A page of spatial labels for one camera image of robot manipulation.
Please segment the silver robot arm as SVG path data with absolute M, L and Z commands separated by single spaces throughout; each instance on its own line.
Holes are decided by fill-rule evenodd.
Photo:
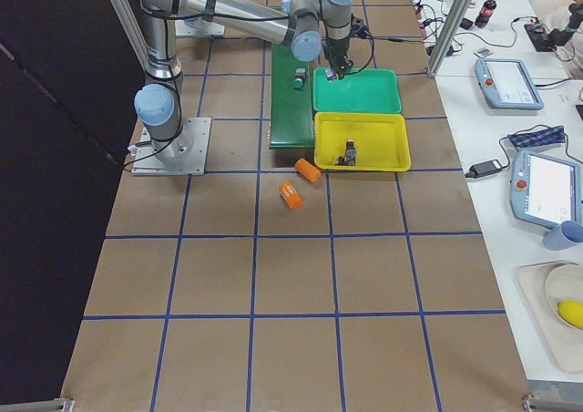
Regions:
M 332 77 L 342 79 L 353 69 L 348 57 L 352 1 L 281 0 L 274 9 L 251 0 L 140 0 L 148 31 L 148 81 L 136 93 L 134 107 L 150 136 L 154 158 L 174 168 L 190 154 L 194 141 L 181 113 L 173 20 L 217 22 L 288 47 L 302 62 L 323 55 Z

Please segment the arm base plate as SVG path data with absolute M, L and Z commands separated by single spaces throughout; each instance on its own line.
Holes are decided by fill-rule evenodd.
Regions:
M 138 143 L 131 145 L 130 173 L 134 176 L 203 175 L 210 142 L 211 118 L 185 118 L 181 134 L 169 145 L 150 138 L 141 128 Z

